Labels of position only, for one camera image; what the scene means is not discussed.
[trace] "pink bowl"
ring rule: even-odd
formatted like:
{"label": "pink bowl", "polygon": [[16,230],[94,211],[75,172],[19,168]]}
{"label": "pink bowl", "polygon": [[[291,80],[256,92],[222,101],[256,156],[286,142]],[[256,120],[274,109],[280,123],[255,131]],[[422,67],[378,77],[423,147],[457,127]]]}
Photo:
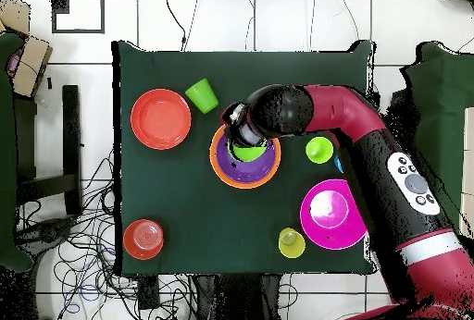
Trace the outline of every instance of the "pink bowl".
{"label": "pink bowl", "polygon": [[306,194],[300,220],[311,241],[328,250],[343,250],[358,243],[367,229],[347,181],[325,180]]}

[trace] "floor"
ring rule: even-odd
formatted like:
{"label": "floor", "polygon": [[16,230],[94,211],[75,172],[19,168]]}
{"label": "floor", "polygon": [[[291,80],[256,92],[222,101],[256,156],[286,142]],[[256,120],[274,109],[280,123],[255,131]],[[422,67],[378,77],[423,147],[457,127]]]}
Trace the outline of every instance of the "floor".
{"label": "floor", "polygon": [[[103,11],[100,0],[69,0],[69,13],[56,15],[56,30],[62,32],[55,33],[50,0],[23,1],[31,5],[31,34],[48,41],[54,51],[45,71],[52,80],[52,89],[44,80],[36,99],[38,177],[62,172],[61,88],[63,84],[77,84],[84,144],[82,178],[85,191],[90,192],[110,178],[108,167],[103,166],[91,180],[113,142],[110,42],[125,40],[146,50],[179,50],[182,31],[169,14],[165,0],[105,0]],[[169,0],[186,35],[195,2]],[[473,8],[459,0],[256,0],[255,26],[251,2],[197,0],[186,50],[344,51],[356,39],[372,40],[377,45],[374,81],[381,94],[382,111],[392,93],[405,87],[399,69],[414,62],[418,43],[436,40],[457,51],[474,37]],[[104,33],[90,32],[101,27]],[[474,53],[474,43],[464,46],[462,52]],[[42,204],[33,219],[64,214],[61,195],[47,198]],[[28,204],[25,213],[35,208],[34,203]],[[63,257],[72,260],[82,255],[67,245],[61,247]],[[64,306],[61,283],[53,276],[58,260],[58,252],[53,250],[40,265],[37,301],[41,316],[56,318]],[[67,270],[64,265],[56,267],[59,275],[65,275]],[[290,276],[285,275],[282,283],[289,281]],[[281,320],[338,320],[343,315],[389,303],[379,273],[367,277],[294,274],[291,282],[298,290],[298,298],[289,309],[280,310]],[[163,294],[171,294],[168,289]],[[281,288],[282,306],[295,297],[293,288]],[[61,320],[91,320],[100,302],[95,298],[84,297],[80,302],[75,297],[78,308],[65,312]],[[179,315],[187,315],[186,309],[180,308]],[[101,320],[132,319],[122,301],[116,299],[104,306]]]}

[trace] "control buttons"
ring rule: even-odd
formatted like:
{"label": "control buttons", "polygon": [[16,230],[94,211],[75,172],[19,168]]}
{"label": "control buttons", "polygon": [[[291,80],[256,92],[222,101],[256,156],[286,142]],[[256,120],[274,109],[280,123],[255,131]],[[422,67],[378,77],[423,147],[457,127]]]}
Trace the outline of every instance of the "control buttons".
{"label": "control buttons", "polygon": [[426,193],[428,191],[428,183],[420,175],[406,176],[405,186],[413,193]]}
{"label": "control buttons", "polygon": [[424,215],[438,215],[441,212],[427,180],[420,176],[408,154],[391,154],[387,160],[387,169],[396,187],[415,211]]}
{"label": "control buttons", "polygon": [[426,199],[423,198],[422,196],[417,196],[416,201],[417,201],[418,204],[421,204],[421,205],[426,203]]}

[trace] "yellow cup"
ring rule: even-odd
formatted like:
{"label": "yellow cup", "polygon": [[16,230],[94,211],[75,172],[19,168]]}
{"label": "yellow cup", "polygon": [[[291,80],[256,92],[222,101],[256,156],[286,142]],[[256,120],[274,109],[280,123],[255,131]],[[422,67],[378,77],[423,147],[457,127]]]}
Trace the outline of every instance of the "yellow cup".
{"label": "yellow cup", "polygon": [[305,251],[305,238],[293,228],[285,228],[280,232],[278,248],[283,256],[295,259]]}

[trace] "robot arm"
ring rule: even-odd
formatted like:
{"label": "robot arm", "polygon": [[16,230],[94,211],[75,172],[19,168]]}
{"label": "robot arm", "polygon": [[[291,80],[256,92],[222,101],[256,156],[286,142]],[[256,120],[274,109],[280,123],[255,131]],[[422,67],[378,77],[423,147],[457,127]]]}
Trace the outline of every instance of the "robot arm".
{"label": "robot arm", "polygon": [[231,105],[221,119],[231,144],[242,147],[330,130],[393,302],[432,302],[412,317],[446,319],[453,318],[453,310],[474,311],[471,258],[409,154],[357,91],[270,85],[246,103]]}

